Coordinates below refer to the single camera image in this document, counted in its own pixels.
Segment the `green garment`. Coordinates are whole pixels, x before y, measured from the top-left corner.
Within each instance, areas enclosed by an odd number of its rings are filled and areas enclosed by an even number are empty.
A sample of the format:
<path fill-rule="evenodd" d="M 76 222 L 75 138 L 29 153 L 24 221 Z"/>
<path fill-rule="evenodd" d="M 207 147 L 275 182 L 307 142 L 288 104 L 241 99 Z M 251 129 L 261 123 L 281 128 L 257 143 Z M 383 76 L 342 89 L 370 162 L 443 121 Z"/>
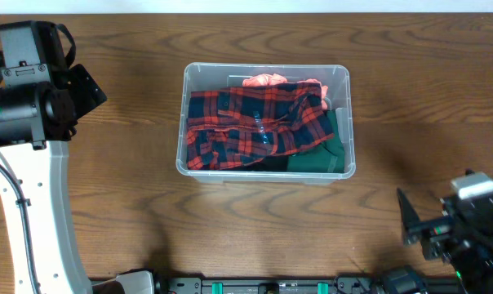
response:
<path fill-rule="evenodd" d="M 345 150 L 339 136 L 337 117 L 333 110 L 325 114 L 333 128 L 333 138 L 310 150 L 291 155 L 286 167 L 288 172 L 344 173 Z"/>

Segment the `black garment with strap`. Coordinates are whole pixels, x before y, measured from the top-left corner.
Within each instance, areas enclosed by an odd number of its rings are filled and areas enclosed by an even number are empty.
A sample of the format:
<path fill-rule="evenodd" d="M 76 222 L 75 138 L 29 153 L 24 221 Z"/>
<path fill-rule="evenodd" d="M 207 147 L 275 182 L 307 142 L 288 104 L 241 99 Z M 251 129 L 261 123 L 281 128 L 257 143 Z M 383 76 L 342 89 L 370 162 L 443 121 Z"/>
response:
<path fill-rule="evenodd" d="M 263 160 L 246 166 L 233 167 L 230 171 L 240 172 L 286 172 L 288 156 L 266 157 Z"/>

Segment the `red plaid flannel garment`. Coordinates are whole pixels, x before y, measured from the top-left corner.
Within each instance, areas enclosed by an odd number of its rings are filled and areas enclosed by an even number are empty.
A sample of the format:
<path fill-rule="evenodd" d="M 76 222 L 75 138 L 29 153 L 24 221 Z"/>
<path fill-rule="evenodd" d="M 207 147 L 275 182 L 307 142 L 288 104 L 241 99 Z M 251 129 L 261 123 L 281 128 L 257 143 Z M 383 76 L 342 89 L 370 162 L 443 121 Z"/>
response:
<path fill-rule="evenodd" d="M 317 83 L 194 91 L 186 118 L 186 166 L 247 167 L 307 151 L 334 136 Z"/>

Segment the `pink garment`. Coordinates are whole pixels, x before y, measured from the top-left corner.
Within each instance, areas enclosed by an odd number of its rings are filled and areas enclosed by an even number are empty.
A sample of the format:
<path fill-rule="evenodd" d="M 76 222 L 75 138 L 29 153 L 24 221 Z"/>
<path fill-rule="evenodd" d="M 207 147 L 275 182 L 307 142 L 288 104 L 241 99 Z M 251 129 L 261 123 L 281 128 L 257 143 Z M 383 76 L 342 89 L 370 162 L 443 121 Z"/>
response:
<path fill-rule="evenodd" d="M 246 78 L 242 81 L 242 85 L 244 87 L 261 87 L 261 86 L 272 86 L 278 85 L 282 83 L 289 83 L 288 79 L 283 77 L 282 75 L 273 73 L 263 73 L 250 78 Z M 321 88 L 321 97 L 322 97 L 322 109 L 328 110 L 328 104 L 326 102 L 326 95 L 328 93 L 328 86 L 323 85 L 321 81 L 309 78 L 305 80 L 298 81 L 298 83 L 316 83 Z"/>

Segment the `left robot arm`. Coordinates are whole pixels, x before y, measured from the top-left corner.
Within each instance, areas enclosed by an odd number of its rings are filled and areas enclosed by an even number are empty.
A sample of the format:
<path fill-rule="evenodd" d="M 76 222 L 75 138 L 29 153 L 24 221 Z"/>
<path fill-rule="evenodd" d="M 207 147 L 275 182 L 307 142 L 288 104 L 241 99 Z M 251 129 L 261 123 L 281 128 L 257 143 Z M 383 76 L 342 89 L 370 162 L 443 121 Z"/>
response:
<path fill-rule="evenodd" d="M 106 101 L 61 39 L 62 24 L 0 26 L 0 197 L 17 293 L 152 293 L 134 269 L 91 281 L 82 266 L 68 194 L 69 141 L 78 120 Z"/>

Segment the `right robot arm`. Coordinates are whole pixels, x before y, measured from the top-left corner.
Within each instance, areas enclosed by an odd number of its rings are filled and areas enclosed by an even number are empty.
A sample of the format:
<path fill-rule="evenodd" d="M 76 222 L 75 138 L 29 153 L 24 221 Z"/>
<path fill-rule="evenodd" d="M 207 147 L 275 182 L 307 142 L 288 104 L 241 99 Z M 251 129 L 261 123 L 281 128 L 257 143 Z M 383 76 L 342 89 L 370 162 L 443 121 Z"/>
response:
<path fill-rule="evenodd" d="M 421 220 L 401 189 L 397 189 L 402 218 L 402 240 L 419 243 L 427 261 L 452 266 L 455 280 L 448 284 L 423 278 L 410 266 L 394 269 L 372 286 L 374 293 L 493 293 L 493 192 L 442 200 L 445 213 Z"/>

